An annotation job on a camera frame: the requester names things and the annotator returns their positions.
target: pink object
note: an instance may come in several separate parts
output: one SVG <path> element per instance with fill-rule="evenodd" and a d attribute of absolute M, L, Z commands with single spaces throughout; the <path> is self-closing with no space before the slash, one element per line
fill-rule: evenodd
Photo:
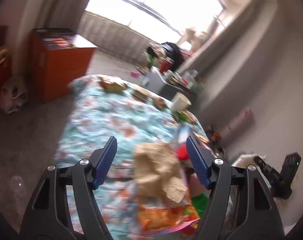
<path fill-rule="evenodd" d="M 131 76 L 134 78 L 138 78 L 140 76 L 140 72 L 136 72 L 136 71 L 131 71 Z"/>
<path fill-rule="evenodd" d="M 199 196 L 201 193 L 203 193 L 206 190 L 205 187 L 200 184 L 197 175 L 195 173 L 191 174 L 188 181 L 188 186 L 189 186 L 189 193 L 191 198 Z"/>
<path fill-rule="evenodd" d="M 249 118 L 253 118 L 253 112 L 246 108 L 241 111 L 238 115 L 236 115 L 227 125 L 225 125 L 221 130 L 219 130 L 219 134 L 223 139 L 230 136 L 233 132 L 239 130 L 241 126 L 243 126 Z"/>

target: light blue blanket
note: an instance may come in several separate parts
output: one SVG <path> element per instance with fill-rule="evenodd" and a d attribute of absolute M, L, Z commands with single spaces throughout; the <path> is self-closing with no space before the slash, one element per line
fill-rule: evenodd
<path fill-rule="evenodd" d="M 70 87 L 76 93 L 74 110 L 59 141 L 55 161 L 59 168 L 72 166 L 88 158 L 96 149 L 103 148 L 110 136 L 118 142 L 117 154 L 107 179 L 94 191 L 102 216 L 114 239 L 134 238 L 139 235 L 135 219 L 136 204 L 133 181 L 119 178 L 132 177 L 133 152 L 142 142 L 169 142 L 178 123 L 171 111 L 160 111 L 151 99 L 143 103 L 132 96 L 136 86 L 126 82 L 128 89 L 121 93 L 105 92 L 97 75 L 74 80 Z M 199 123 L 193 124 L 195 132 L 206 137 Z M 69 210 L 74 229 L 81 232 L 73 192 L 68 188 Z"/>

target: orange cabinet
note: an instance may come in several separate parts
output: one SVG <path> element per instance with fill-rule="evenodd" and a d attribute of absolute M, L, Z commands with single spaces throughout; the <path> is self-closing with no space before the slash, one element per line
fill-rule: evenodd
<path fill-rule="evenodd" d="M 35 29 L 30 39 L 30 72 L 43 102 L 70 92 L 68 83 L 86 74 L 96 46 L 69 29 Z"/>

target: brown paper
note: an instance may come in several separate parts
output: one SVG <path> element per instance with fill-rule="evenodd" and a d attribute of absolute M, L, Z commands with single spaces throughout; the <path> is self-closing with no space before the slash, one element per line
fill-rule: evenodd
<path fill-rule="evenodd" d="M 176 203 L 184 197 L 187 188 L 180 178 L 180 163 L 169 144 L 138 144 L 133 167 L 140 195 L 166 195 Z"/>

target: paper cup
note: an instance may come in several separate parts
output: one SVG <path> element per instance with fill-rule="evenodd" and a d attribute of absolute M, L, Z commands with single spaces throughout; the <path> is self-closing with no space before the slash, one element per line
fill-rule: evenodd
<path fill-rule="evenodd" d="M 177 92 L 172 100 L 170 110 L 173 112 L 185 110 L 188 106 L 191 106 L 191 102 L 182 93 Z"/>

